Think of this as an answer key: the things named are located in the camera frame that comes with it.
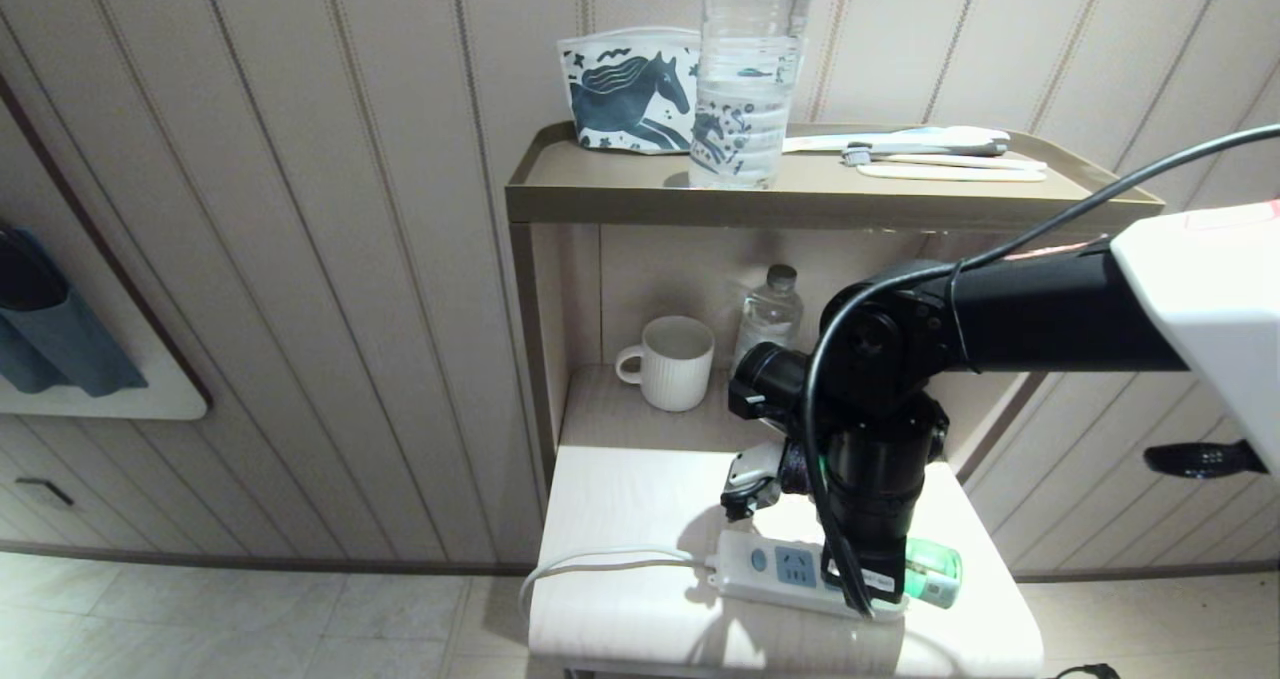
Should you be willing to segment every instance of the horse print pouch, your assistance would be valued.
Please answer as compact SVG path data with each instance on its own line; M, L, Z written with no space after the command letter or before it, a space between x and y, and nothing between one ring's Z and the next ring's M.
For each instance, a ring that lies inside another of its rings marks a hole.
M577 141L684 154L692 140L700 35L634 27L557 42Z

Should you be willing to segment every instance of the plastic water bottle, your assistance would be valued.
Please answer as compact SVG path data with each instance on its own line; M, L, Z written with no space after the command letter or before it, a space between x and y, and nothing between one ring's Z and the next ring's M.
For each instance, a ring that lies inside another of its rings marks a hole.
M786 264L769 266L764 284L746 295L742 302L742 323L737 327L737 345L733 347L733 368L742 356L760 342L773 342L795 348L800 332L804 304L796 293L796 270Z
M809 1L703 0L690 186L772 186L800 72Z

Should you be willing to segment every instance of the sticker label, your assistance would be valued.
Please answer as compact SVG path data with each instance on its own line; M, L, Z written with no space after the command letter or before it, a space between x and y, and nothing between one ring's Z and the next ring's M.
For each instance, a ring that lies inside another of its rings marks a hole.
M867 582L868 587L876 587L882 592L895 592L896 583L892 578L886 577L878 571L872 571L870 569L863 569L863 582Z

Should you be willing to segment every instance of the water bottle cap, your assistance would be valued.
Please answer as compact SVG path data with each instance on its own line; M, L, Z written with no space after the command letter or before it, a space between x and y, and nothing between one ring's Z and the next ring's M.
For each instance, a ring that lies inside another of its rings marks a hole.
M769 266L765 283L776 290L791 290L796 286L796 269L787 264L774 264Z

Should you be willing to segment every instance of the black cable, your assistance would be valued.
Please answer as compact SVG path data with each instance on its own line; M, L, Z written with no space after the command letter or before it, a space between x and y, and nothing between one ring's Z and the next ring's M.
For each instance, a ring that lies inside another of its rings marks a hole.
M982 369L973 365L973 360L969 359L969 345L964 341L964 331L960 329L960 309L956 306L956 282L960 279L960 272L964 269L964 261L956 261L951 269L951 278L947 278L947 306L951 307L951 323L956 325L956 337L960 338L960 359L969 372L974 374L982 374Z
M870 596L867 592L867 583L863 579L861 566L859 565L858 557L849 547L849 541L845 539L844 534L840 532L840 527L836 524L836 518L832 515L831 496L827 493L826 471L820 464L822 456L818 451L818 378L819 374L822 374L823 363L827 359L828 351L831 351L832 337L836 337L836 334L840 333L840 325L847 320L855 309L878 293L946 277L952 272L959 275L960 272L991 264L992 261L1012 254L1028 242L1052 232L1053 229L1061 227L1061 224L1066 224L1082 214L1097 209L1097 206L1132 190L1139 183L1147 182L1148 178L1162 174L1176 167L1181 167L1188 161L1194 161L1202 156L1208 156L1210 154L1216 154L1244 143L1275 137L1280 137L1280 124L1268 124L1253 129L1245 129L1243 132L1235 132L1233 135L1226 135L1224 137L1184 149L1166 156L1165 159L1153 161L1142 169L1129 173L1115 182L1111 182L1106 187L1093 192L1079 204L1060 211L1060 214L1056 214L1036 227L1032 227L1028 232L1020 233L1018 237L995 249L982 252L978 256L961 259L960 261L952 264L922 269L911 272L910 274L877 282L855 295L844 306L841 306L838 311L836 311L836 315L831 319L827 329L820 337L818 337L818 345L814 347L813 356L809 361L809 372L805 373L800 406L800 442L804 447L805 469L809 474L809 483L813 486L818 520L819 524L822 524L823 533L827 536L827 543L831 544L831 556L832 560L836 561L836 569L840 571L840 578L842 579L841 584L844 585L845 601L850 606L865 616L873 615ZM959 323L956 324L956 331L961 331Z
M1064 669L1053 676L1053 679L1062 679L1068 674L1088 674L1089 676L1096 676L1097 679L1120 679L1120 674L1116 674L1115 669L1111 669L1110 664L1084 664L1080 666L1073 666L1071 669Z

